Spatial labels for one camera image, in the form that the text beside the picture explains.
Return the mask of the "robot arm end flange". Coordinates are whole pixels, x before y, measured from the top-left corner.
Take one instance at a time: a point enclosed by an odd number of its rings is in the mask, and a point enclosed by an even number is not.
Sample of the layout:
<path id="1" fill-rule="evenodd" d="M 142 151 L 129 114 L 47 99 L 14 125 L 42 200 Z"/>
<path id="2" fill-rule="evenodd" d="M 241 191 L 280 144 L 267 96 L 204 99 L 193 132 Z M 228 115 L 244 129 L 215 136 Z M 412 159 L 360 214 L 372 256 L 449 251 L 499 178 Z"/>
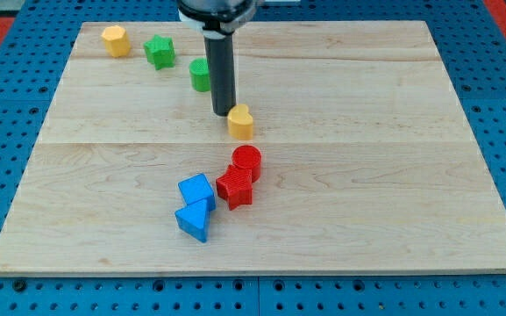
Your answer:
<path id="1" fill-rule="evenodd" d="M 221 40 L 251 21 L 259 0 L 177 0 L 179 19 L 206 39 Z"/>

